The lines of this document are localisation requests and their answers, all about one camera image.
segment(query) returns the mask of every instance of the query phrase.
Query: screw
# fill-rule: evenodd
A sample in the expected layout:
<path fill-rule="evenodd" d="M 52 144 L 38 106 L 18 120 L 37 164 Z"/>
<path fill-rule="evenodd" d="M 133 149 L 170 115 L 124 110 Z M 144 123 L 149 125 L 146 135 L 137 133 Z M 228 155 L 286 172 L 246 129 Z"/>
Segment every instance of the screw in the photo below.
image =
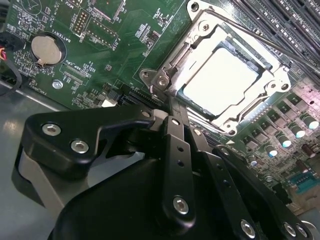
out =
<path fill-rule="evenodd" d="M 172 120 L 171 120 L 175 125 L 180 125 L 180 122 L 178 122 L 178 120 L 176 120 L 176 119 L 174 119 L 174 118 L 172 118 Z"/>
<path fill-rule="evenodd" d="M 175 197 L 173 199 L 173 206 L 178 213 L 186 215 L 189 212 L 189 206 L 187 202 L 181 197 Z"/>
<path fill-rule="evenodd" d="M 287 90 L 288 88 L 289 88 L 289 84 L 284 84 L 284 85 L 282 85 L 282 87 L 281 87 L 281 89 L 282 89 L 283 91 Z"/>
<path fill-rule="evenodd" d="M 55 124 L 45 124 L 42 126 L 42 131 L 49 136 L 57 136 L 61 133 L 61 128 Z"/>
<path fill-rule="evenodd" d="M 86 142 L 81 140 L 74 140 L 71 143 L 71 149 L 78 154 L 85 154 L 89 150 L 89 146 Z"/>
<path fill-rule="evenodd" d="M 227 149 L 222 148 L 222 149 L 221 149 L 221 151 L 222 151 L 225 155 L 229 155 L 229 152 L 228 152 L 228 150 L 227 150 Z"/>
<path fill-rule="evenodd" d="M 199 131 L 198 129 L 193 129 L 193 132 L 195 133 L 195 134 L 197 134 L 198 136 L 201 136 L 201 131 Z"/>
<path fill-rule="evenodd" d="M 256 237 L 256 232 L 254 228 L 248 223 L 246 220 L 241 221 L 241 228 L 242 231 L 251 239 L 254 239 Z"/>
<path fill-rule="evenodd" d="M 204 25 L 204 26 L 202 27 L 202 29 L 203 29 L 204 31 L 207 31 L 207 30 L 209 29 L 209 24 Z"/>
<path fill-rule="evenodd" d="M 62 89 L 63 86 L 64 86 L 64 84 L 63 84 L 63 82 L 60 81 L 60 80 L 55 79 L 55 80 L 52 81 L 52 87 L 53 87 L 54 89 Z"/>
<path fill-rule="evenodd" d="M 145 117 L 147 117 L 147 118 L 150 118 L 150 117 L 151 117 L 150 113 L 148 113 L 148 112 L 146 112 L 146 111 L 142 111 L 142 115 L 145 116 Z"/>
<path fill-rule="evenodd" d="M 165 80 L 159 80 L 159 85 L 160 86 L 165 86 L 166 85 L 166 81 Z"/>
<path fill-rule="evenodd" d="M 283 225 L 284 225 L 285 230 L 286 230 L 292 237 L 297 236 L 296 231 L 294 230 L 294 228 L 293 228 L 289 223 L 285 222 Z"/>
<path fill-rule="evenodd" d="M 299 224 L 296 225 L 296 228 L 298 229 L 298 231 L 305 237 L 308 237 L 308 234 L 306 233 L 306 231 L 303 229 L 302 226 L 300 226 Z"/>

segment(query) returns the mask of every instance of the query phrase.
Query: capacitor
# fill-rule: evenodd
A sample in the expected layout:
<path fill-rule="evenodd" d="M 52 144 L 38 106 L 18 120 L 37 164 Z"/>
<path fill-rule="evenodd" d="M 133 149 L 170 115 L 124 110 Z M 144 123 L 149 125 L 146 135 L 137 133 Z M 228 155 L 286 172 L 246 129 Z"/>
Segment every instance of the capacitor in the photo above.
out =
<path fill-rule="evenodd" d="M 265 151 L 268 153 L 269 157 L 275 157 L 278 154 L 278 151 L 272 145 L 265 146 Z"/>
<path fill-rule="evenodd" d="M 284 148 L 288 148 L 292 144 L 292 142 L 289 140 L 289 138 L 287 138 L 285 135 L 279 136 L 278 141 L 280 142 L 281 146 Z"/>
<path fill-rule="evenodd" d="M 313 158 L 316 156 L 316 153 L 309 147 L 308 144 L 303 144 L 301 149 L 309 158 Z"/>
<path fill-rule="evenodd" d="M 306 116 L 303 118 L 303 122 L 309 129 L 316 129 L 319 126 L 319 122 L 312 116 Z"/>
<path fill-rule="evenodd" d="M 294 126 L 290 127 L 290 130 L 295 135 L 295 137 L 297 139 L 302 138 L 306 135 L 306 132 L 298 125 L 294 125 Z"/>
<path fill-rule="evenodd" d="M 258 165 L 255 155 L 249 155 L 248 161 L 252 167 L 256 167 Z"/>
<path fill-rule="evenodd" d="M 300 172 L 303 173 L 303 174 L 305 174 L 305 173 L 307 173 L 307 172 L 309 171 L 309 169 L 307 168 L 307 166 L 306 166 L 306 165 L 304 164 L 304 162 L 301 161 L 301 160 L 297 160 L 297 161 L 295 162 L 295 165 L 299 168 Z"/>

